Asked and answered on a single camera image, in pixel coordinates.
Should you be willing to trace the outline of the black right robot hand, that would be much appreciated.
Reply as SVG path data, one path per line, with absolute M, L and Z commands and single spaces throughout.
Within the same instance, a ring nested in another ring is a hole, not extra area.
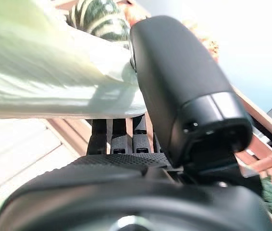
M 159 148 L 112 144 L 37 176 L 3 203 L 0 231 L 272 231 L 258 173 L 235 158 L 250 117 L 207 49 L 168 16 L 131 42 Z

